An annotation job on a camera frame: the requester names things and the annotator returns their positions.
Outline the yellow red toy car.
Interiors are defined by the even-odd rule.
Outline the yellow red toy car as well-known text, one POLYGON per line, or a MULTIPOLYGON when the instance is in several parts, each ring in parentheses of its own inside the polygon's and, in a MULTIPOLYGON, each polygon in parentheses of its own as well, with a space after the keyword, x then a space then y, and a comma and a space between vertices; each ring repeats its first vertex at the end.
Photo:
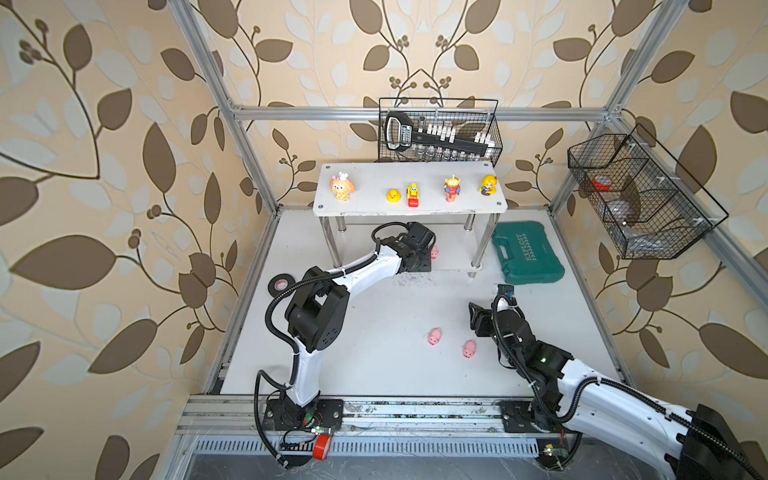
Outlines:
POLYGON ((417 183, 411 183, 406 190, 407 205, 410 208, 417 208, 420 202, 420 189, 417 183))

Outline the yellow rubber duck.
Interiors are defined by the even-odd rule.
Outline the yellow rubber duck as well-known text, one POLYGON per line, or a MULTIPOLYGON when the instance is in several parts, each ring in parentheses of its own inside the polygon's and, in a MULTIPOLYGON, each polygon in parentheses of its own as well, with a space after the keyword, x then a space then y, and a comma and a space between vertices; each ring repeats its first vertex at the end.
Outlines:
POLYGON ((387 201, 389 203, 397 204, 397 203, 400 202, 401 198, 402 198, 402 195, 401 195, 400 191, 397 190, 397 189, 391 189, 387 193, 387 201))

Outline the alien figure toy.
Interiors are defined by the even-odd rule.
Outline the alien figure toy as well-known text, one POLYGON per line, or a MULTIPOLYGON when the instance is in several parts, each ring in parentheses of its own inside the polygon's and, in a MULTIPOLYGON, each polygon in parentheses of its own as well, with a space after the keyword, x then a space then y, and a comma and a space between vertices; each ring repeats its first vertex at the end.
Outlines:
POLYGON ((446 179, 444 183, 445 199, 447 202, 454 202, 461 192, 461 180, 453 175, 446 179))

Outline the yellow bear toy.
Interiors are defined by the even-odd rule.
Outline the yellow bear toy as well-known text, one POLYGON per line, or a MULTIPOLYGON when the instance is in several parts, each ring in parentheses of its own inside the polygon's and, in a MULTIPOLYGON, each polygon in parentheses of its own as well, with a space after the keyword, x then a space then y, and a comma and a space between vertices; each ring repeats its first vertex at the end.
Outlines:
POLYGON ((483 196, 491 196, 496 193, 498 179, 495 175, 487 175, 483 178, 480 186, 480 193, 483 196))

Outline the orange cat toy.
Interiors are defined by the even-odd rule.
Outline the orange cat toy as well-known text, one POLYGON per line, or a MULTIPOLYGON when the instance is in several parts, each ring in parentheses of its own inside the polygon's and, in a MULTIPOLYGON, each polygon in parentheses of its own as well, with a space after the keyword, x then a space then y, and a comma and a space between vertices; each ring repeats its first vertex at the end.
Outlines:
POLYGON ((330 180, 330 188, 338 201, 347 202, 351 194, 355 192, 355 185, 350 180, 347 172, 339 172, 333 175, 330 180))

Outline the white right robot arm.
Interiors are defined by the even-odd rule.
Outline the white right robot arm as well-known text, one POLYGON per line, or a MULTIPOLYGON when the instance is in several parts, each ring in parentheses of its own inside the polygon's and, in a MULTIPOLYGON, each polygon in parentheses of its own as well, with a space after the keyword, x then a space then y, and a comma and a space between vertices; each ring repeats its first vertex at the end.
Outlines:
POLYGON ((490 338, 505 367, 530 387, 541 428, 585 434, 655 468, 667 479, 758 479, 723 416, 664 402, 613 380, 539 340, 514 298, 470 303, 469 327, 490 338))

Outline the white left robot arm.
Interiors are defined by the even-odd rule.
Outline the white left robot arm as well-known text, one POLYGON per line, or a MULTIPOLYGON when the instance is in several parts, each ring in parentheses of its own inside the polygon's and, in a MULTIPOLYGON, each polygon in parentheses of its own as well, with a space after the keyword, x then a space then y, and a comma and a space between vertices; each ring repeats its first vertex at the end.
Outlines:
POLYGON ((371 233, 373 251, 331 270, 312 267, 303 278, 277 294, 265 312, 268 331, 292 350, 287 383, 265 371, 278 397, 266 402, 263 420, 275 431, 335 430, 344 401, 324 399, 319 386, 323 354, 341 334, 350 301, 376 283, 402 273, 431 271, 436 235, 419 222, 388 222, 371 233))

